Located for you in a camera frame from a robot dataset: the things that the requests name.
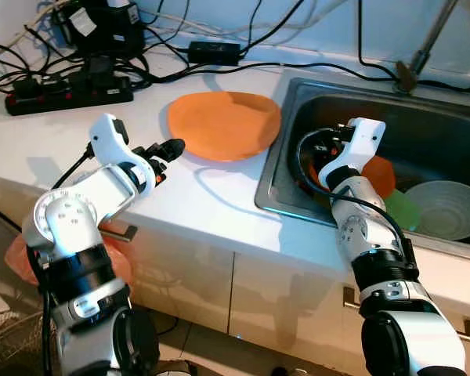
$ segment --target floor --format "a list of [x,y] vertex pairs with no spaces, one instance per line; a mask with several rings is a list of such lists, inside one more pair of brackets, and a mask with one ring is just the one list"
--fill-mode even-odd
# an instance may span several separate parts
[[[157,332],[166,331],[175,318],[163,313],[152,313]],[[177,358],[192,360],[205,367],[198,376],[270,376],[275,367],[289,371],[291,376],[339,376],[340,374],[316,364],[305,362],[257,345],[230,337],[200,325],[180,320],[175,329],[160,336],[161,360]],[[164,376],[184,376],[169,372]]]

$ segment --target cabinet handle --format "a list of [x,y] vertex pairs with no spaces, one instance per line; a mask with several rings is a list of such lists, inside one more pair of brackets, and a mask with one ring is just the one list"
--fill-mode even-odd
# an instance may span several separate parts
[[[351,287],[343,286],[343,306],[359,309],[360,304],[355,302],[355,290]],[[465,342],[470,342],[470,320],[464,319],[465,331],[456,331],[458,337]]]
[[105,237],[111,237],[115,240],[124,241],[125,243],[130,243],[134,236],[138,232],[138,228],[136,226],[130,225],[127,227],[127,230],[124,233],[115,233],[113,231],[99,229],[101,235]]

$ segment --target kitchen sink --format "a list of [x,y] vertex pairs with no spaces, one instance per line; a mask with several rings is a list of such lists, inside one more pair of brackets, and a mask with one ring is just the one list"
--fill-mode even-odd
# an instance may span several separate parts
[[[258,207],[335,226],[328,200],[302,190],[292,163],[299,140],[350,118],[386,123],[378,155],[390,160],[402,192],[432,180],[470,186],[470,107],[387,92],[291,80],[282,108],[282,129],[269,150],[255,196]],[[415,245],[470,259],[470,237],[442,240],[407,231]]]

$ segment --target robotic arm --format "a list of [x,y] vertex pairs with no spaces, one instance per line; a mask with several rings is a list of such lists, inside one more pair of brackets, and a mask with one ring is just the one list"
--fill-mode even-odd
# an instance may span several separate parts
[[[350,134],[354,131],[351,141],[320,170],[320,183],[332,193],[384,211],[383,200],[360,172],[376,153],[385,123],[356,118],[346,128]],[[358,202],[333,198],[331,204],[339,249],[348,255],[360,289],[362,345],[369,372],[465,376],[463,345],[419,283],[412,246],[400,228]]]
[[49,297],[63,375],[145,374],[159,357],[154,326],[132,309],[98,225],[150,194],[165,179],[164,162],[176,159],[185,144],[171,139],[130,150],[123,123],[109,114],[92,126],[90,139],[103,167],[42,195],[23,222],[23,237],[39,288]]

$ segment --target stainless steel sink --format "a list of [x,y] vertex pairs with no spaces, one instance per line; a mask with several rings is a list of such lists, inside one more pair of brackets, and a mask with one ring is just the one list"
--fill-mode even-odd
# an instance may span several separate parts
[[[258,185],[256,205],[335,226],[328,201],[297,186],[291,162],[306,133],[357,117],[386,122],[378,155],[393,163],[398,190],[438,179],[470,186],[470,107],[295,78],[284,101],[281,132]],[[470,237],[448,241],[408,235],[415,245],[470,259]]]

